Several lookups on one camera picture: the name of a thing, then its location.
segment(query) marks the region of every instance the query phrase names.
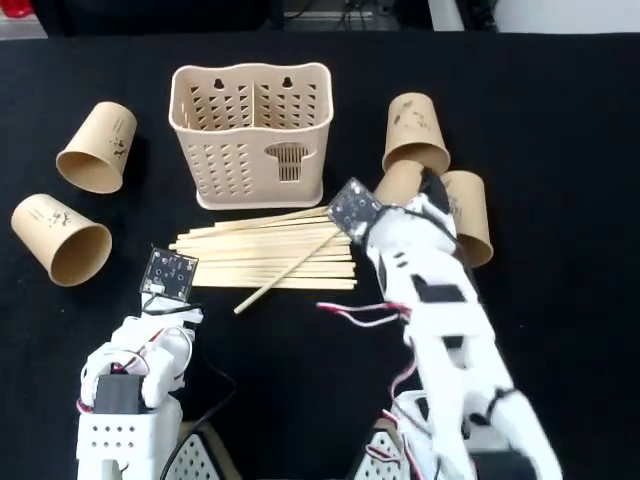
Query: beige basket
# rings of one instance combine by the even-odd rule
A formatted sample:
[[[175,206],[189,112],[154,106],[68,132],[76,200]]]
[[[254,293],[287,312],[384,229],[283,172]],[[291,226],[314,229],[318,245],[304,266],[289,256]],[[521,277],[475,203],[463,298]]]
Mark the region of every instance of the beige basket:
[[[319,63],[173,75],[169,123],[207,209],[316,205],[332,118],[331,74]]]

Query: circuit board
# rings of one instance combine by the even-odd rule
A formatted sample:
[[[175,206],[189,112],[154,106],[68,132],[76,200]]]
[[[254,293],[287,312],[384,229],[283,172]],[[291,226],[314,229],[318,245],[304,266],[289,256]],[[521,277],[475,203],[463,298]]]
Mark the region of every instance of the circuit board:
[[[154,248],[142,278],[140,293],[186,302],[197,266],[197,258]]]
[[[328,215],[353,243],[360,245],[381,208],[367,187],[352,178],[329,203]]]

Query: brown paper cup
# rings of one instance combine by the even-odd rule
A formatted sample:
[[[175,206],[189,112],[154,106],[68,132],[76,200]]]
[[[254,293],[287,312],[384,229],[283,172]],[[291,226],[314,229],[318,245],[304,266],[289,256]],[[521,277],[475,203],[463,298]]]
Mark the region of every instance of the brown paper cup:
[[[122,105],[97,104],[58,154],[58,171],[69,183],[89,192],[119,190],[137,124]]]
[[[484,182],[475,173],[462,170],[445,173],[442,182],[449,196],[458,241],[469,264],[472,267],[484,265],[493,257]]]
[[[13,211],[11,228],[62,287],[93,277],[111,252],[111,233],[49,195],[23,200]]]
[[[385,205],[406,205],[420,190],[422,164],[412,160],[393,162],[374,192]]]
[[[422,93],[402,94],[389,105],[382,168],[386,171],[397,160],[413,160],[437,175],[449,168],[451,160],[433,102]]]

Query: black table surface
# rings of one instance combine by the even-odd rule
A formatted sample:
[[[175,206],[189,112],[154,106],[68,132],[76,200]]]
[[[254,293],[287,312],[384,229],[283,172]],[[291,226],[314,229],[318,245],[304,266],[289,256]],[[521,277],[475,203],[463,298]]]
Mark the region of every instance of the black table surface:
[[[351,176],[381,178],[386,111],[429,94],[455,169],[486,182],[495,257],[477,270],[518,387],[536,409],[567,478],[631,465],[637,406],[631,352],[640,256],[640,36],[237,34],[0,42],[0,403],[3,478],[68,479],[76,471],[79,370],[124,316],[152,245],[215,219],[167,112],[172,73],[187,64],[325,63],[335,118],[325,201]],[[123,189],[67,184],[54,158],[92,106],[121,102],[138,131]],[[46,192],[109,226],[106,267],[85,285],[54,286],[11,232],[13,208]],[[236,318],[246,289],[194,289],[206,319],[180,393],[195,418],[226,393],[204,366],[238,382],[214,420],[247,478],[344,476],[387,387],[409,360],[400,325],[362,330],[314,302],[379,300],[357,256],[353,292],[274,291]]]

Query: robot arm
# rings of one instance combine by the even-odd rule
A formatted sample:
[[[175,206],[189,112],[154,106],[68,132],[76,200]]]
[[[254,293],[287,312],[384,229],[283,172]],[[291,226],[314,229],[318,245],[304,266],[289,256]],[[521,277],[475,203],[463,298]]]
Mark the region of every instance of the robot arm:
[[[78,480],[160,478],[182,420],[169,393],[184,386],[192,327],[203,318],[186,302],[195,267],[193,259],[154,250],[140,317],[126,317],[87,358],[77,401]]]
[[[455,225],[440,180],[432,178],[429,195],[418,194],[406,207],[383,206],[351,180],[329,215],[366,249],[385,300],[410,312],[404,341],[423,390],[400,395],[392,412],[423,476],[524,478],[483,475],[482,457],[498,452],[503,463],[511,454],[526,459],[530,478],[562,478],[535,412],[514,388],[472,276],[455,256]],[[418,398],[427,413],[412,415]]]

